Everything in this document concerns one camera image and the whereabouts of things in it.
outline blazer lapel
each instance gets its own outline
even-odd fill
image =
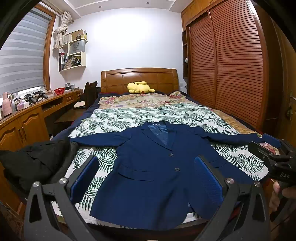
[[[165,121],[165,124],[168,129],[168,148],[171,150],[171,148],[175,142],[177,132],[171,123],[168,123]]]
[[[145,122],[142,125],[142,132],[143,132],[143,134],[145,136],[147,136],[148,138],[150,138],[152,141],[154,141],[158,145],[161,145],[164,148],[167,148],[169,150],[172,150],[171,147],[172,147],[172,145],[174,143],[174,140],[175,140],[175,137],[176,137],[176,131],[172,127],[172,125],[170,123],[168,123],[168,122],[165,121],[165,124],[166,124],[167,129],[168,129],[168,145],[165,145],[156,135],[153,134],[153,132],[149,129],[149,126],[148,126],[148,123],[147,122]]]

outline ceiling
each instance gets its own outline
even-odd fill
[[[192,0],[49,0],[62,11],[74,13],[74,19],[81,16],[116,8],[145,7],[182,12]]]

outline sliding wardrobe door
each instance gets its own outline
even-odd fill
[[[263,61],[262,43],[247,1],[227,0],[210,9],[217,55],[215,108],[260,129],[268,60]]]
[[[201,104],[215,104],[215,53],[210,18],[201,16],[190,27],[190,95]]]

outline pink vase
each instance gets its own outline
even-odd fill
[[[7,92],[3,93],[3,102],[2,102],[3,116],[7,116],[12,113],[12,109],[11,109],[12,100],[8,98],[8,95],[10,94],[7,94]]]

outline human hand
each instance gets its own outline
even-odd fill
[[[280,203],[279,192],[281,190],[281,187],[279,186],[278,182],[275,182],[272,187],[273,187],[273,192],[272,192],[271,199],[269,202],[269,207],[275,212],[279,206],[279,203]],[[282,194],[286,198],[296,199],[296,186],[285,188],[282,191]]]

